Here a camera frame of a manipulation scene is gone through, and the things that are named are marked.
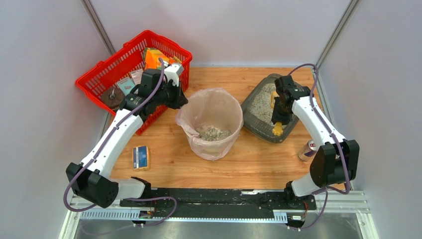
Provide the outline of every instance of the red plastic basket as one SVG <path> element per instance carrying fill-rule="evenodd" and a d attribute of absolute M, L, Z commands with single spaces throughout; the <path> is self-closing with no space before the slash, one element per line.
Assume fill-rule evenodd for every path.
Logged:
<path fill-rule="evenodd" d="M 145 67 L 142 52 L 146 47 L 157 48 L 165 55 L 176 56 L 182 61 L 184 71 L 180 80 L 182 89 L 185 91 L 189 86 L 189 64 L 192 61 L 192 54 L 175 42 L 150 30 L 142 32 L 123 44 L 123 48 L 106 61 L 97 63 L 94 68 L 76 80 L 76 86 L 84 91 L 85 95 L 97 106 L 115 116 L 116 113 L 101 102 L 101 94 L 111 86 L 117 87 L 116 82 L 130 76 L 131 71 Z M 155 113 L 144 122 L 136 133 L 139 135 L 144 132 L 166 109 L 165 106 L 157 107 Z"/>

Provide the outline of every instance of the gray wall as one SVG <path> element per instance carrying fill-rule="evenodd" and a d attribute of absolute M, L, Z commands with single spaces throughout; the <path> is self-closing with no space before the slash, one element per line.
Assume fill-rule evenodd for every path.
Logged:
<path fill-rule="evenodd" d="M 92 0 L 111 39 L 145 29 L 190 51 L 193 65 L 316 62 L 349 0 Z"/>
<path fill-rule="evenodd" d="M 422 1 L 363 0 L 321 69 L 380 238 L 420 238 Z"/>
<path fill-rule="evenodd" d="M 2 1 L 0 38 L 0 238 L 57 238 L 106 116 L 74 82 L 107 52 L 78 0 Z"/>

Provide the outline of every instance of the wooden tabletop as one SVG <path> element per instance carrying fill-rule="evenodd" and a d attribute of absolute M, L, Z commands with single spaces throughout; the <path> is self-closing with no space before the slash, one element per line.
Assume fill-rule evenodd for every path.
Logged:
<path fill-rule="evenodd" d="M 191 68 L 186 97 L 198 90 L 222 87 L 240 103 L 256 85 L 271 73 L 287 75 L 291 68 Z M 309 68 L 293 74 L 301 85 L 312 86 Z M 141 136 L 134 135 L 118 158 L 111 178 L 142 178 L 152 187 L 169 188 L 227 188 L 284 189 L 287 182 L 309 172 L 311 162 L 301 162 L 297 152 L 311 139 L 302 122 L 287 139 L 278 144 L 268 143 L 245 128 L 233 148 L 217 161 L 208 161 L 194 154 L 182 128 L 174 119 L 176 110 L 166 110 Z M 134 171 L 133 148 L 147 145 L 151 168 Z"/>

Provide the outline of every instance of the soda can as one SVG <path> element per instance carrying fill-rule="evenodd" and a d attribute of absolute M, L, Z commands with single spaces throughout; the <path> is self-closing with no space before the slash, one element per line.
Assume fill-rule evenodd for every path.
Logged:
<path fill-rule="evenodd" d="M 317 152 L 317 145 L 311 139 L 309 140 L 304 147 L 299 151 L 298 158 L 303 161 L 307 162 L 313 158 L 313 155 Z"/>

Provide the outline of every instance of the metal floor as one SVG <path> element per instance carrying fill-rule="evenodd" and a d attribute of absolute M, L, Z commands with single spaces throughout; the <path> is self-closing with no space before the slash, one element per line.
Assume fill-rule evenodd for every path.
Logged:
<path fill-rule="evenodd" d="M 306 225 L 317 215 L 308 213 Z M 326 213 L 311 229 L 288 230 L 285 225 L 271 223 L 208 223 L 163 222 L 150 228 L 128 228 L 104 236 L 89 236 L 79 230 L 83 225 L 90 233 L 104 233 L 130 225 L 130 221 L 80 220 L 75 239 L 361 239 L 362 234 L 354 213 Z"/>

